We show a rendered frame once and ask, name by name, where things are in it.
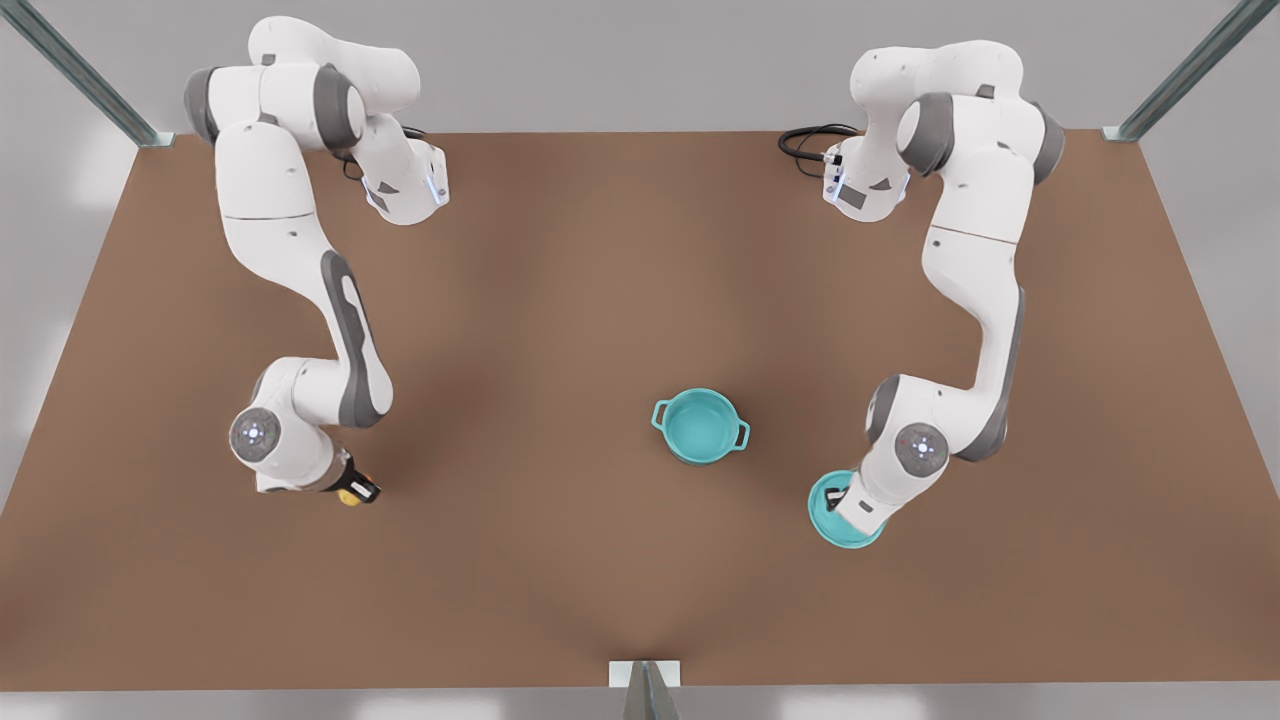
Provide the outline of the silver frame post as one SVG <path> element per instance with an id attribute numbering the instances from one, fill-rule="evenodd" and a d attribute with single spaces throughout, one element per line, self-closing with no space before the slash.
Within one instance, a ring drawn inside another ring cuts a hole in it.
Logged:
<path id="1" fill-rule="evenodd" d="M 1135 143 L 1162 120 L 1240 41 L 1267 15 L 1280 8 L 1280 0 L 1238 0 L 1231 10 L 1194 49 L 1149 92 L 1120 124 L 1100 129 L 1111 143 Z"/>
<path id="2" fill-rule="evenodd" d="M 166 149 L 173 132 L 160 132 L 92 67 L 29 3 L 0 0 L 0 15 L 140 149 Z"/>
<path id="3" fill-rule="evenodd" d="M 609 688 L 625 688 L 622 720 L 681 720 L 671 694 L 681 687 L 678 660 L 609 661 Z"/>

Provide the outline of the teal pot lid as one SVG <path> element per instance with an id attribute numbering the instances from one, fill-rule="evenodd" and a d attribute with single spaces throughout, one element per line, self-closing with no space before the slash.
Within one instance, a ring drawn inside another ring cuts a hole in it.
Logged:
<path id="1" fill-rule="evenodd" d="M 824 510 L 823 486 L 846 484 L 849 489 L 856 474 L 856 470 L 826 473 L 812 487 L 806 501 L 810 521 L 818 534 L 831 544 L 845 550 L 859 550 L 872 544 L 884 529 L 883 523 L 868 534 L 851 525 L 838 512 Z"/>

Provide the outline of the teal pot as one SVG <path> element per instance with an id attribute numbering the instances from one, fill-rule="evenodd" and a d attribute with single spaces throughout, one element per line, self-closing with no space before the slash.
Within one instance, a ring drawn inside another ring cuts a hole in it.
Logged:
<path id="1" fill-rule="evenodd" d="M 723 395 L 691 388 L 655 404 L 650 419 L 681 462 L 707 466 L 748 447 L 751 428 Z"/>

